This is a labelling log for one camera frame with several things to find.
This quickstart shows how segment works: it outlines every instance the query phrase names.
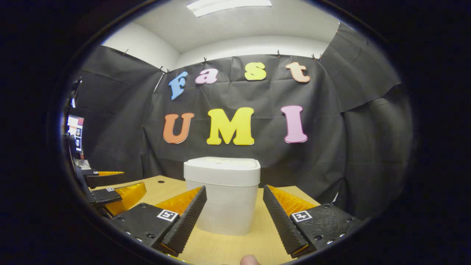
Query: white plastic bin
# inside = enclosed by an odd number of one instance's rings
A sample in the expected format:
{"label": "white plastic bin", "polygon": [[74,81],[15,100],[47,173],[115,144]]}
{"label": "white plastic bin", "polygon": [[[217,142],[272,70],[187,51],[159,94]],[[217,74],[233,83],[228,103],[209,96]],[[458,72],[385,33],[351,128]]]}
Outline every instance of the white plastic bin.
{"label": "white plastic bin", "polygon": [[205,185],[207,201],[196,222],[204,231],[245,235],[252,225],[260,163],[251,158],[201,157],[183,164],[187,189]]}

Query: hand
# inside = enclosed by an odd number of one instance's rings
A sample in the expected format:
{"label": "hand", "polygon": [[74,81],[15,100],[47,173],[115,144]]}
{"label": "hand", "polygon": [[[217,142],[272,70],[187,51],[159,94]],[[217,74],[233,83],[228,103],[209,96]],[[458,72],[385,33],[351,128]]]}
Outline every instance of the hand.
{"label": "hand", "polygon": [[245,255],[240,260],[240,265],[261,265],[254,255]]}

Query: computer monitor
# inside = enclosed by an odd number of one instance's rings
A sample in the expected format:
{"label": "computer monitor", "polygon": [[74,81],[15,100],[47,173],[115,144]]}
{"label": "computer monitor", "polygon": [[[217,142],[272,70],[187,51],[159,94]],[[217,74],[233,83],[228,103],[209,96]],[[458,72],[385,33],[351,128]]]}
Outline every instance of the computer monitor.
{"label": "computer monitor", "polygon": [[70,135],[75,139],[75,150],[83,153],[82,139],[83,139],[83,118],[74,115],[69,115],[67,125],[69,126]]}

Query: black cloth backdrop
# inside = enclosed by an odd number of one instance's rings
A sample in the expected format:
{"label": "black cloth backdrop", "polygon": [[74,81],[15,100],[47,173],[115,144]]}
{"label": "black cloth backdrop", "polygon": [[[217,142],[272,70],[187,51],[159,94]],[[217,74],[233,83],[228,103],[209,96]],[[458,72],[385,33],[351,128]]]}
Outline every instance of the black cloth backdrop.
{"label": "black cloth backdrop", "polygon": [[142,60],[100,46],[79,76],[83,82],[77,108],[70,114],[84,118],[85,158],[97,170],[124,171],[129,181],[142,179],[144,113],[162,73]]}
{"label": "black cloth backdrop", "polygon": [[[247,81],[245,65],[262,62],[267,77]],[[285,66],[299,62],[311,80],[299,83]],[[208,68],[213,84],[196,84]],[[169,82],[183,71],[184,92],[171,100]],[[183,180],[183,162],[205,156],[248,157],[262,167],[260,186],[296,185],[317,201],[332,202],[358,218],[382,210],[402,190],[411,146],[411,109],[401,80],[372,42],[340,24],[321,60],[282,55],[221,58],[162,74],[154,66],[99,47],[80,73],[78,107],[85,118],[84,150],[98,170],[125,171],[129,181],[165,175]],[[280,108],[303,107],[308,140],[288,144]],[[251,146],[208,145],[211,118],[221,108],[229,119],[251,107]],[[188,137],[169,144],[165,115],[191,112]]]}

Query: white ceiling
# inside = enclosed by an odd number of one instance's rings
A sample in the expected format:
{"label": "white ceiling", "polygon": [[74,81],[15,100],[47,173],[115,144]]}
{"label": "white ceiling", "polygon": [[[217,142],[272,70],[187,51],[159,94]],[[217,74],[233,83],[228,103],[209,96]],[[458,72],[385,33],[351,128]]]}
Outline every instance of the white ceiling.
{"label": "white ceiling", "polygon": [[171,0],[134,21],[167,41],[178,52],[217,41],[248,36],[293,36],[329,43],[339,20],[302,0],[271,0],[272,7],[234,8],[196,17]]}

